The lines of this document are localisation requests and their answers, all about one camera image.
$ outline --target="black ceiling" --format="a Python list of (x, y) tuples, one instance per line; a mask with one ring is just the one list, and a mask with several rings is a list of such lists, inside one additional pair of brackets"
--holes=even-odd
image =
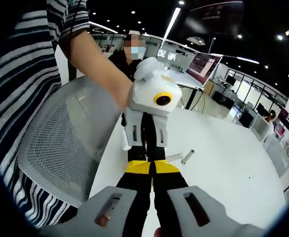
[[(198, 1), (200, 0), (185, 0), (185, 5), (179, 5), (178, 0), (88, 0), (87, 7), (90, 10), (91, 21), (114, 29), (120, 34), (125, 33), (123, 30), (138, 30), (160, 37), (164, 36), (174, 9), (180, 7), (181, 13), (168, 38), (187, 44), (186, 39), (177, 37), (177, 30), (181, 28), (182, 20)], [(289, 0), (245, 0), (244, 3), (240, 27), (243, 38), (216, 35), (211, 52), (258, 61), (259, 65), (230, 57), (224, 57), (222, 60), (227, 62), (229, 67), (252, 75), (289, 96), (289, 36), (285, 35), (289, 29)], [(278, 34), (284, 36), (283, 41), (277, 40)], [(208, 52), (211, 36), (200, 37), (204, 39), (205, 46), (189, 46), (201, 52)]]

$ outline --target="black hair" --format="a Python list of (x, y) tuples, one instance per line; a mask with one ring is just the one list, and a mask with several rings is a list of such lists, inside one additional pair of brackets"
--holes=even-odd
[[(127, 35), (126, 36), (126, 38), (125, 38), (125, 40), (124, 40), (124, 42), (126, 42), (126, 41), (131, 41), (131, 36), (132, 35), (137, 35), (137, 34), (129, 34), (129, 35)], [(143, 38), (142, 38), (142, 36), (139, 36), (139, 35), (137, 35), (138, 36), (138, 40), (144, 40)]]
[(269, 115), (270, 115), (271, 119), (276, 118), (276, 112), (275, 112), (275, 110), (271, 110), (271, 111), (269, 112)]

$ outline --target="face mask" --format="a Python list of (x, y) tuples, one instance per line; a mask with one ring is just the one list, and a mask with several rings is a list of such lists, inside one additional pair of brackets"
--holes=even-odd
[(130, 59), (137, 60), (144, 57), (145, 47), (131, 47)]

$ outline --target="white desk surface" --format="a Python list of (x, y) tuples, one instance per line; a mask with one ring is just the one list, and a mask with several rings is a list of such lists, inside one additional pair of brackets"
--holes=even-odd
[(178, 85), (182, 85), (193, 89), (203, 88), (202, 84), (199, 83), (194, 77), (192, 77), (188, 73), (181, 73), (170, 69), (165, 72), (165, 75), (172, 78)]
[[(196, 185), (221, 202), (227, 215), (241, 224), (266, 228), (285, 206), (281, 181), (268, 154), (247, 128), (198, 112), (176, 108), (169, 114), (166, 156), (194, 155), (178, 167), (188, 185)], [(118, 120), (99, 165), (90, 197), (106, 186), (116, 186), (127, 167)], [(160, 226), (154, 193), (143, 236)]]

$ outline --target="robot camera eye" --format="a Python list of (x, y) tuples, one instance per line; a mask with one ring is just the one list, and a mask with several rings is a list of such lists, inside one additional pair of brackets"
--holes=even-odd
[(168, 92), (162, 92), (154, 97), (154, 102), (159, 106), (168, 105), (172, 101), (172, 95)]

